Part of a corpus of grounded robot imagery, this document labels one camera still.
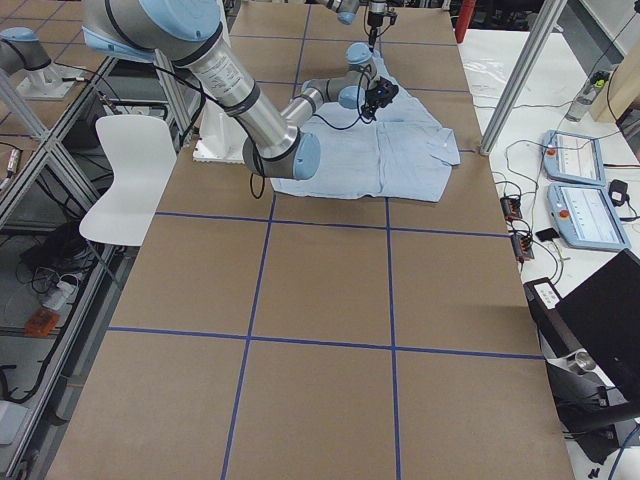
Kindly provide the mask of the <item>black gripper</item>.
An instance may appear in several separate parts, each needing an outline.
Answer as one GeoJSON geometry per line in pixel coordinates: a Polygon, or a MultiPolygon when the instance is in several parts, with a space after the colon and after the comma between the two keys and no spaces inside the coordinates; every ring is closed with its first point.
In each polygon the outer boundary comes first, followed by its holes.
{"type": "Polygon", "coordinates": [[[366,122],[376,120],[375,112],[379,108],[385,108],[393,102],[399,93],[399,86],[391,80],[380,77],[365,92],[365,106],[363,107],[363,119],[366,122]]]}
{"type": "MultiPolygon", "coordinates": [[[[368,26],[382,26],[386,18],[390,19],[390,23],[393,24],[396,20],[397,13],[394,8],[389,5],[386,0],[369,0],[368,1],[368,13],[366,16],[366,22],[368,26]]],[[[368,33],[368,45],[369,49],[375,47],[375,27],[369,28],[368,33]]]]}

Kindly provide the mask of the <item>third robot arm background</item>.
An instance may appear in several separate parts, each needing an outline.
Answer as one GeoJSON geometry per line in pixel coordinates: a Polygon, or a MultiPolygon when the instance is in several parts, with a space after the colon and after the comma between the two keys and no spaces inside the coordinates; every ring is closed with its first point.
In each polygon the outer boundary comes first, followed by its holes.
{"type": "Polygon", "coordinates": [[[35,32],[27,27],[1,31],[1,70],[11,76],[20,70],[39,71],[52,63],[35,32]]]}

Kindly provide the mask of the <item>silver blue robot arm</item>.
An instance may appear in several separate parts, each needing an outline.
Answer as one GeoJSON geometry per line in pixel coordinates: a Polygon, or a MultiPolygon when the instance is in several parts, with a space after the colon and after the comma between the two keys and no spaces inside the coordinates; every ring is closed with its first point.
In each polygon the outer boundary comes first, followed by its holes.
{"type": "MultiPolygon", "coordinates": [[[[337,19],[342,24],[351,25],[356,18],[361,2],[357,0],[318,0],[317,4],[335,12],[337,19]]],[[[369,50],[373,52],[376,42],[385,32],[383,29],[384,21],[388,19],[389,25],[393,26],[397,19],[397,12],[385,0],[368,0],[364,4],[367,7],[365,33],[369,50]]]]}
{"type": "Polygon", "coordinates": [[[262,177],[308,180],[320,165],[317,136],[302,125],[326,103],[355,109],[372,120],[399,88],[374,61],[374,41],[346,51],[347,73],[313,79],[278,111],[223,38],[223,9],[215,1],[88,1],[84,5],[86,44],[107,56],[151,63],[162,52],[187,68],[213,101],[247,133],[245,165],[262,177]]]}

